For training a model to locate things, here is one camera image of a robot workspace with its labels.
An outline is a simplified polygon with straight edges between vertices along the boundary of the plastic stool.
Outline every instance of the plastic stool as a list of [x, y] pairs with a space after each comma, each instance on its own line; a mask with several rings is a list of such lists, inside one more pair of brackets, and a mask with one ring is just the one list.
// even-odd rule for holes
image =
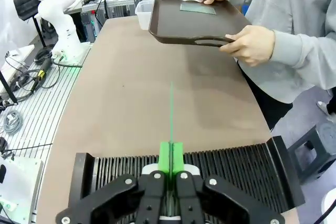
[[[301, 169], [295, 154], [295, 151], [302, 145], [316, 151], [316, 158], [305, 170]], [[336, 159], [336, 125], [322, 123], [314, 126], [300, 140], [289, 147], [288, 153], [301, 184], [319, 178]]]

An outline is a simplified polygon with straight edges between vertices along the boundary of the floor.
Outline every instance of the floor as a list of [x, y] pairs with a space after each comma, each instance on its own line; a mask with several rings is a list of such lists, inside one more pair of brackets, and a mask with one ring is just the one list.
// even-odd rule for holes
[[[56, 41], [57, 38], [45, 40], [47, 45], [54, 44]], [[35, 49], [27, 58], [27, 64], [33, 62], [34, 56], [42, 48], [38, 38], [33, 43]], [[286, 146], [290, 147], [314, 125], [326, 120], [323, 112], [316, 106], [316, 102], [328, 102], [330, 99], [329, 94], [318, 87], [302, 93], [293, 103], [293, 109], [278, 122], [272, 131], [272, 135], [281, 135]], [[304, 158], [302, 162], [307, 162], [307, 158], [312, 159], [313, 157], [310, 157], [307, 153], [303, 153], [301, 158]], [[298, 208], [301, 224], [313, 224], [321, 216], [322, 199], [327, 192], [334, 188], [336, 188], [336, 163], [318, 180], [302, 186], [306, 203]]]

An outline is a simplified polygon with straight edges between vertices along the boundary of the gray sweatshirt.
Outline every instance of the gray sweatshirt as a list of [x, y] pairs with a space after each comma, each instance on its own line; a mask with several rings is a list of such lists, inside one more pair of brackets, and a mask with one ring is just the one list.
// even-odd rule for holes
[[291, 103], [313, 86], [336, 87], [336, 0], [229, 0], [246, 18], [275, 31], [269, 62], [243, 71], [274, 99]]

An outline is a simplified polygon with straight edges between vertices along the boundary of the metal workbench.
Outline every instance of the metal workbench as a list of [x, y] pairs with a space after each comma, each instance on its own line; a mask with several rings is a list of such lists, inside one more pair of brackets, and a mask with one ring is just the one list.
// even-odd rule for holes
[[[137, 4], [142, 0], [116, 0], [116, 1], [107, 1], [107, 9], [109, 18], [119, 18], [126, 16], [134, 16], [135, 8]], [[96, 36], [99, 33], [101, 26], [97, 22], [95, 17], [95, 11], [97, 10], [97, 18], [104, 25], [105, 10], [104, 2], [101, 2], [99, 9], [97, 9], [100, 0], [97, 0], [95, 3], [87, 4], [82, 7], [81, 10], [81, 19], [82, 23], [86, 29], [88, 41], [93, 43], [96, 40]]]
[[[80, 65], [85, 61], [90, 49], [83, 56]], [[32, 64], [31, 69], [39, 69], [40, 66]], [[54, 141], [54, 136], [58, 127], [58, 123], [62, 116], [65, 105], [68, 101], [72, 87], [74, 86], [81, 68], [65, 68], [60, 67], [60, 77], [57, 84], [51, 89], [39, 88], [34, 95], [26, 101], [20, 102], [19, 105], [8, 108], [8, 110], [17, 110], [23, 117], [23, 126], [18, 133], [9, 136], [2, 129], [0, 136], [4, 137], [8, 142], [8, 149], [25, 150], [13, 151], [15, 156], [38, 158], [43, 162], [43, 171], [41, 181], [38, 186], [37, 199], [40, 193], [40, 187], [43, 182], [45, 167], [48, 162], [49, 154]], [[58, 67], [55, 65], [47, 73], [47, 79], [44, 87], [48, 87], [55, 83], [58, 77]], [[33, 82], [25, 88], [29, 90]], [[20, 89], [15, 92], [16, 97], [22, 97], [28, 92]], [[0, 114], [0, 124], [2, 126], [5, 112]], [[32, 213], [32, 223], [36, 221], [36, 205]]]

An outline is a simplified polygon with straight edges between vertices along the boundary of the white shoe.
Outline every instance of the white shoe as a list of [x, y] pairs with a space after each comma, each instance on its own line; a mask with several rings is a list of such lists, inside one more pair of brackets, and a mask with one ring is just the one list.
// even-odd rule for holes
[[318, 101], [317, 106], [327, 115], [327, 120], [333, 123], [336, 123], [336, 114], [332, 113], [331, 115], [328, 113], [327, 104], [325, 102]]

